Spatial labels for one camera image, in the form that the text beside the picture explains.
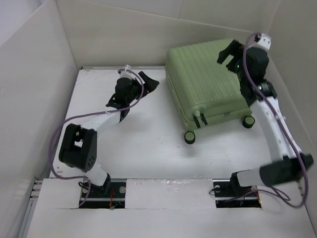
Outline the green suitcase blue lining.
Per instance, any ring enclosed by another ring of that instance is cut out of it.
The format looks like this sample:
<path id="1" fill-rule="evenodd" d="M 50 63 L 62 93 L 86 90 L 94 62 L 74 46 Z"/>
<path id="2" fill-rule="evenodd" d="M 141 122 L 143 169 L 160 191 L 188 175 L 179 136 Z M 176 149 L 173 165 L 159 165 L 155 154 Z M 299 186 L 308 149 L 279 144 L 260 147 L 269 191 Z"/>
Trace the green suitcase blue lining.
<path id="1" fill-rule="evenodd" d="M 175 47 L 165 59 L 165 78 L 185 129 L 184 141 L 193 144 L 195 131 L 239 119 L 244 128 L 256 120 L 240 92 L 237 76 L 217 63 L 232 39 Z"/>

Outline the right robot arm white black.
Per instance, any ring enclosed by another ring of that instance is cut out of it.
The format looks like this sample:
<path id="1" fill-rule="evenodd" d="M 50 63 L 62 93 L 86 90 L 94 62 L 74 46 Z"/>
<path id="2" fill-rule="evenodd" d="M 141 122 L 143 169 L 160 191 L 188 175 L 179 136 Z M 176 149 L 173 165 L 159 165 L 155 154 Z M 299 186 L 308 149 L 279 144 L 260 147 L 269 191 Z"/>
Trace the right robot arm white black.
<path id="1" fill-rule="evenodd" d="M 272 187 L 301 180 L 314 160 L 312 155 L 304 154 L 292 138 L 281 114 L 277 93 L 265 78 L 269 63 L 267 52 L 258 47 L 245 49 L 243 44 L 233 40 L 219 53 L 217 63 L 222 64 L 228 56 L 233 58 L 226 67 L 237 74 L 240 92 L 258 119 L 272 160 L 259 168 L 233 173 L 230 192 L 241 195 L 247 187 Z"/>

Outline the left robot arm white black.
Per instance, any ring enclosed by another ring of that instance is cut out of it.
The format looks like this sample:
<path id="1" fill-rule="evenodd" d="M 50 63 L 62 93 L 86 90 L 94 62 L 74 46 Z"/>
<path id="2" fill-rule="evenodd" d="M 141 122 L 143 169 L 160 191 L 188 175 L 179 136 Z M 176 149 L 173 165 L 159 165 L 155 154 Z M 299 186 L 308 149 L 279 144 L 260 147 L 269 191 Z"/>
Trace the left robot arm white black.
<path id="1" fill-rule="evenodd" d="M 93 116 L 81 125 L 69 124 L 64 132 L 59 161 L 84 173 L 88 182 L 85 189 L 93 188 L 98 196 L 110 192 L 111 178 L 97 164 L 98 136 L 110 127 L 123 121 L 128 115 L 132 102 L 139 102 L 159 86 L 157 80 L 151 79 L 144 72 L 133 73 L 129 69 L 120 69 L 114 94 L 106 107 L 110 112 Z"/>

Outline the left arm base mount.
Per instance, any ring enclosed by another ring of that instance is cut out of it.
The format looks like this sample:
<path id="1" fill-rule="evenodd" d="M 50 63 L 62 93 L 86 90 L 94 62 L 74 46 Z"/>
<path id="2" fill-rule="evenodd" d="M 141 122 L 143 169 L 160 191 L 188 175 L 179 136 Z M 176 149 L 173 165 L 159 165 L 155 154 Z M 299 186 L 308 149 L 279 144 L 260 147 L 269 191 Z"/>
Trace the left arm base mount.
<path id="1" fill-rule="evenodd" d="M 106 191 L 100 187 L 91 185 L 88 192 L 88 183 L 86 181 L 78 182 L 81 187 L 79 199 L 79 208 L 81 209 L 124 209 L 126 195 L 127 179 L 111 179 L 110 187 Z"/>

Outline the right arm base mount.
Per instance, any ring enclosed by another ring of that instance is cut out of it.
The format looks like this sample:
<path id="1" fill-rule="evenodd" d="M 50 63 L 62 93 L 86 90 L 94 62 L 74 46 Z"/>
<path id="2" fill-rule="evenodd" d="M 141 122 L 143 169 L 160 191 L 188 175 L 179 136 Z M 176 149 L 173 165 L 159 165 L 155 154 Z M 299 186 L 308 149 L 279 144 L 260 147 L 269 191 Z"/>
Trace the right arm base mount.
<path id="1" fill-rule="evenodd" d="M 214 196 L 216 208 L 261 208 L 259 194 L 250 186 L 242 187 L 236 176 L 212 180 L 213 188 L 209 195 Z"/>

